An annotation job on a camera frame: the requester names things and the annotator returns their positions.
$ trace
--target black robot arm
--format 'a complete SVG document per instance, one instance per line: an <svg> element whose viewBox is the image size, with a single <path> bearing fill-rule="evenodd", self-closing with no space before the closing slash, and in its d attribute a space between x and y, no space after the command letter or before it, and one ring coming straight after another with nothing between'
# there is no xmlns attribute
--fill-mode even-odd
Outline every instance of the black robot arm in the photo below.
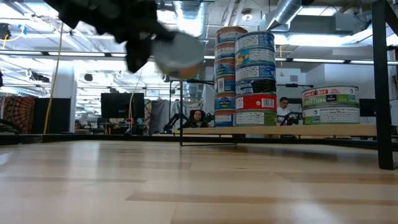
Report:
<svg viewBox="0 0 398 224"><path fill-rule="evenodd" d="M59 18L74 29L79 21L96 28L97 33L114 35L117 43L127 41L126 62L137 72L151 55L152 35L172 40L157 21L157 3L153 0L44 0L59 12Z"/></svg>

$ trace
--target wooden platform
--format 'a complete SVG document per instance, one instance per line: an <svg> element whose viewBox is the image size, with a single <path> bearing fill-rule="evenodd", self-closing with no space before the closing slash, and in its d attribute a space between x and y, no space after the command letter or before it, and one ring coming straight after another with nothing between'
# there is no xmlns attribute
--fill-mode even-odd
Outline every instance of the wooden platform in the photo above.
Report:
<svg viewBox="0 0 398 224"><path fill-rule="evenodd" d="M187 128L184 134L292 134L304 136L377 136L375 124Z"/></svg>
<svg viewBox="0 0 398 224"><path fill-rule="evenodd" d="M0 147L4 224L393 224L397 189L377 151L344 147Z"/></svg>

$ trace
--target shelf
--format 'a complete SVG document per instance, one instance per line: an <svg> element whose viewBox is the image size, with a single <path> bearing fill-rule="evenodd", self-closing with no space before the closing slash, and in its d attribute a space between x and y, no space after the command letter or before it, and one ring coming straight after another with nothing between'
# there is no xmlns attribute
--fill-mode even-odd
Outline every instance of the shelf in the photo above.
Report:
<svg viewBox="0 0 398 224"><path fill-rule="evenodd" d="M258 126L228 128L186 128L184 134L292 134L303 136L376 136L375 124L313 126Z"/></svg>

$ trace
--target ductwork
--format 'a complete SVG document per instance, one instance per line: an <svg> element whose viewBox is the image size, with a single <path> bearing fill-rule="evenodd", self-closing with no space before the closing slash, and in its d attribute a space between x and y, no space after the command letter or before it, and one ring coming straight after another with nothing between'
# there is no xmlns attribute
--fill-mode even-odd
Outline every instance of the ductwork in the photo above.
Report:
<svg viewBox="0 0 398 224"><path fill-rule="evenodd" d="M174 1L177 26L180 30L199 37L205 30L206 3L200 1Z"/></svg>
<svg viewBox="0 0 398 224"><path fill-rule="evenodd" d="M303 8L302 0L279 0L277 8L266 14L266 30L289 25L301 8Z"/></svg>

